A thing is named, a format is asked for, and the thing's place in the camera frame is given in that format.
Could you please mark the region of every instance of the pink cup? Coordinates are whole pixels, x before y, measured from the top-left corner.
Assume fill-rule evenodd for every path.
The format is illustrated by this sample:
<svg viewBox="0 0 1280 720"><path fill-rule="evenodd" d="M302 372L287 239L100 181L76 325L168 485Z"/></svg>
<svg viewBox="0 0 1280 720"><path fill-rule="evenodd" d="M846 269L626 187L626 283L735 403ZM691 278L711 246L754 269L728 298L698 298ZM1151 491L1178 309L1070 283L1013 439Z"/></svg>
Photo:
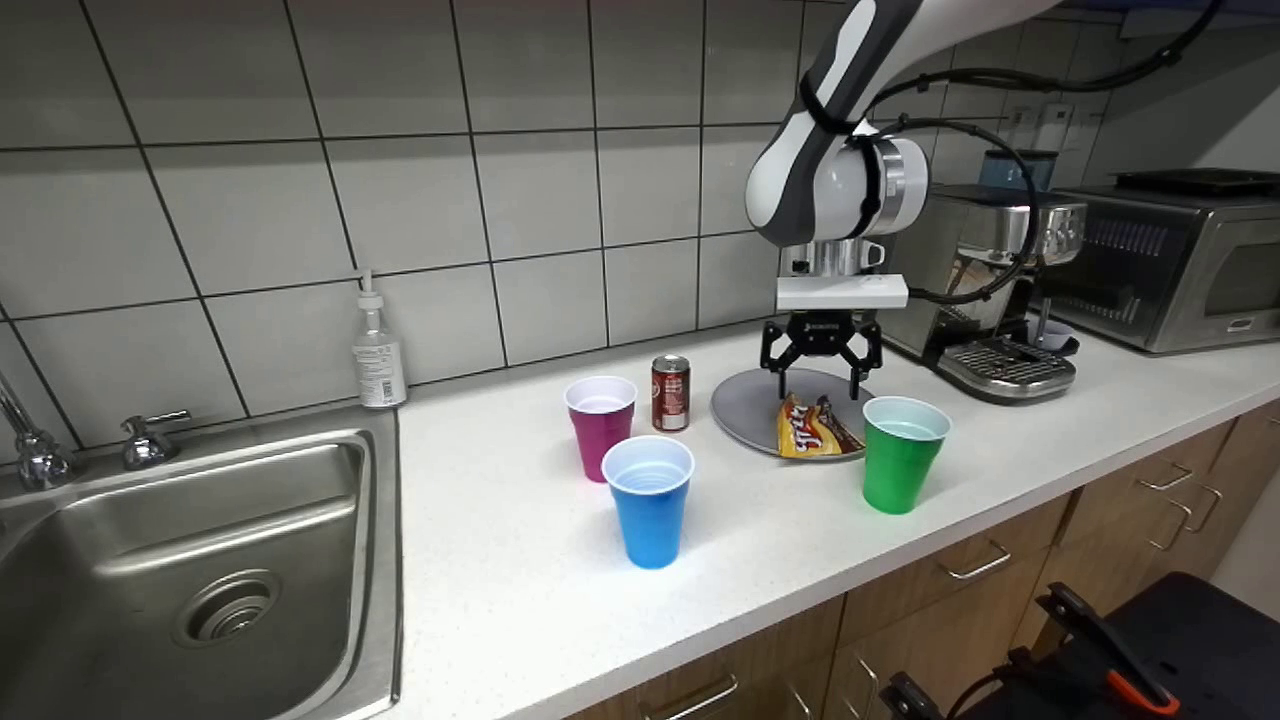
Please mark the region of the pink cup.
<svg viewBox="0 0 1280 720"><path fill-rule="evenodd" d="M582 377L568 389L568 416L582 475L604 485L604 453L633 438L637 386L620 377Z"/></svg>

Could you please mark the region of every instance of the green cup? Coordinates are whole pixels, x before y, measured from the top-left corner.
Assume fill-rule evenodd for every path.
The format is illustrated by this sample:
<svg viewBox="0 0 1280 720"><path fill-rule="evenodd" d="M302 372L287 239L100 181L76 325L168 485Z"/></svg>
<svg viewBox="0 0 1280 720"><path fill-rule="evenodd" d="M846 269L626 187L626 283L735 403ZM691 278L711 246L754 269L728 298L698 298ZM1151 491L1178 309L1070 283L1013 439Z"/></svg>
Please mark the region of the green cup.
<svg viewBox="0 0 1280 720"><path fill-rule="evenodd" d="M910 397L876 397L862 420L862 499L891 515L910 514L950 420Z"/></svg>

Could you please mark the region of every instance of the floor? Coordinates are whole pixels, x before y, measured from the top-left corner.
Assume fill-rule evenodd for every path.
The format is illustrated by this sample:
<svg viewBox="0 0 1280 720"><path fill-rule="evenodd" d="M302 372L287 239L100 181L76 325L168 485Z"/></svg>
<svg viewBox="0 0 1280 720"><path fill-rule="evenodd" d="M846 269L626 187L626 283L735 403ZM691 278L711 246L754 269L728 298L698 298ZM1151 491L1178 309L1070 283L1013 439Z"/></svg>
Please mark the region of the floor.
<svg viewBox="0 0 1280 720"><path fill-rule="evenodd" d="M1249 525L1239 527L1230 554L1217 569L1211 586L1239 598L1245 604L1269 611L1280 626L1280 475L1256 499Z"/></svg>

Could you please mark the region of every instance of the cable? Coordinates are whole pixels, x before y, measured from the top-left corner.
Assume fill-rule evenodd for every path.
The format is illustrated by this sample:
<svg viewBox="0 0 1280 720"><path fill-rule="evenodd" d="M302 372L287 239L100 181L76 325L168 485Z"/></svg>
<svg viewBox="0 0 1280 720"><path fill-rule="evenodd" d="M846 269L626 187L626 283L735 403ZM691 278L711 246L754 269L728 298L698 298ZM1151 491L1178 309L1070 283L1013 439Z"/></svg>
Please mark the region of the cable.
<svg viewBox="0 0 1280 720"><path fill-rule="evenodd" d="M1027 271L1027 260L1039 255L1039 187L1036 187L1036 178L1027 168L1027 162L1005 144L997 131L980 127L980 126L964 126L964 122L943 122L943 118L924 118L924 122L898 122L884 131L910 131L910 127L943 127L943 131L964 131L964 135L977 135L977 139L989 139L991 150L1007 153L1007 162L1016 165L1020 181L1022 181L1022 201L1027 201L1027 235L1022 235L1022 248L1016 254L1016 260L1007 269L999 269L991 278L991 283L985 287L973 287L973 294L933 294L933 287L910 287L915 300L928 300L928 304L973 304L973 300L991 300L991 294L999 294L1005 283L1020 281Z"/></svg>
<svg viewBox="0 0 1280 720"><path fill-rule="evenodd" d="M1211 24L1211 17L1222 9L1222 0L1207 0L1202 13L1196 17L1196 24L1186 24L1173 44L1157 47L1151 55L1102 73L1102 77L1086 77L1086 81L1056 81L1056 77L1032 77L1032 73L1013 73L1013 70L948 70L948 73L924 73L898 86L887 86L884 92L876 92L872 110L884 105L887 96L898 92L924 92L928 86L980 86L980 87L1013 87L1013 92L1110 92L1124 86L1137 86L1159 70L1173 70L1185 62L1185 54L1198 42L1198 32Z"/></svg>
<svg viewBox="0 0 1280 720"><path fill-rule="evenodd" d="M964 705L967 705L980 688L989 688L989 683L999 683L999 672L989 672L989 676L973 682L973 683L956 695L956 705L948 710L948 720L956 720L956 716L964 711Z"/></svg>

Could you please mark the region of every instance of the plastic cup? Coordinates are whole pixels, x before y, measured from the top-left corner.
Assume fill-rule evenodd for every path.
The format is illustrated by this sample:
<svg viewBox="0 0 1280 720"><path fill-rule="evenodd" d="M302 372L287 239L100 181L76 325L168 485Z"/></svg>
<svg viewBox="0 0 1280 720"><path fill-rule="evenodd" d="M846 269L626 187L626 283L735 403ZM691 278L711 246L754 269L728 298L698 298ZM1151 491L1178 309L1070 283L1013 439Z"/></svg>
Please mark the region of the plastic cup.
<svg viewBox="0 0 1280 720"><path fill-rule="evenodd" d="M637 569L668 569L678 555L691 449L671 438L633 438L604 457L625 554Z"/></svg>
<svg viewBox="0 0 1280 720"><path fill-rule="evenodd" d="M620 377L582 377L568 386L568 420L575 432L575 457L587 479L604 479L600 459L611 443L633 438L637 386Z"/></svg>
<svg viewBox="0 0 1280 720"><path fill-rule="evenodd" d="M876 397L862 420L862 499L891 515L910 514L950 420L910 397Z"/></svg>

